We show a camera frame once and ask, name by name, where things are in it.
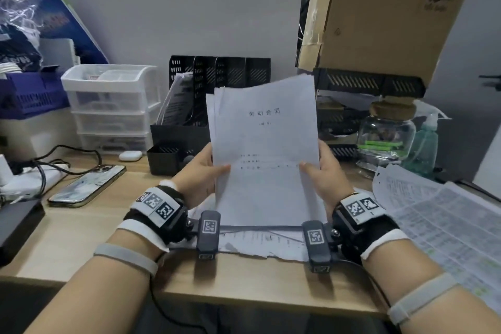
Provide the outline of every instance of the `purple plastic basket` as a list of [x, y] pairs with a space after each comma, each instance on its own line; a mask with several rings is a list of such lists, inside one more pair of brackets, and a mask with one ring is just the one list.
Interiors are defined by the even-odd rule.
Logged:
[[58, 73], [8, 73], [0, 79], [0, 119], [26, 119], [69, 107]]

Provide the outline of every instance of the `hand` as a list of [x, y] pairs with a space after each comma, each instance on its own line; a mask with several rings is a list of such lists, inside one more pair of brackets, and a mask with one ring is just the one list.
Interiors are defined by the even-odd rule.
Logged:
[[327, 218], [330, 220], [339, 202], [355, 191], [329, 146], [321, 140], [318, 142], [320, 169], [305, 162], [301, 162], [299, 168], [312, 179], [315, 190], [324, 201]]
[[209, 143], [172, 178], [172, 182], [183, 194], [186, 206], [192, 209], [215, 192], [214, 181], [229, 170], [229, 165], [212, 165], [212, 145]]

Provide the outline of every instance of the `wooden desk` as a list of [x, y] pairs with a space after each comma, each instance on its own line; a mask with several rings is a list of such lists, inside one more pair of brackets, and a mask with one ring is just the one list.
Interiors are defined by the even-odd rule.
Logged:
[[[90, 168], [90, 156], [68, 157], [75, 168]], [[118, 163], [109, 157], [105, 163]], [[0, 269], [0, 281], [61, 285], [92, 256], [96, 246], [113, 233], [129, 205], [161, 177], [149, 173], [143, 158], [128, 163], [128, 171], [92, 202], [79, 209], [46, 207], [43, 218], [14, 261]], [[346, 172], [354, 186], [371, 189], [371, 182]], [[53, 191], [67, 185], [68, 176]], [[325, 314], [370, 314], [385, 317], [385, 309], [367, 278], [356, 268], [336, 267], [329, 275], [310, 273], [304, 264], [221, 253], [215, 262], [197, 262], [195, 253], [173, 254], [160, 271], [158, 288], [172, 298], [210, 303], [267, 306]]]

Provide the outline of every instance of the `brown cardboard box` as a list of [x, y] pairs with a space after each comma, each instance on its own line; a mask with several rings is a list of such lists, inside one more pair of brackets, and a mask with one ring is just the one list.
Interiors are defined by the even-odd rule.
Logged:
[[299, 68], [417, 76], [430, 84], [463, 0], [310, 0]]

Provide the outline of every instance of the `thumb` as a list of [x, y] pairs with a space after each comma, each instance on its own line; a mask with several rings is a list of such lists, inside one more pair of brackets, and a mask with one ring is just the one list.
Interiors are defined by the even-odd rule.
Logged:
[[318, 169], [315, 165], [310, 163], [305, 163], [304, 161], [301, 161], [299, 163], [299, 169], [301, 169], [302, 172], [310, 176], [310, 178], [314, 178], [321, 172], [320, 169]]
[[231, 169], [231, 166], [230, 165], [209, 166], [209, 168], [210, 168], [209, 171], [210, 175], [216, 179], [219, 176], [228, 173], [229, 170]]

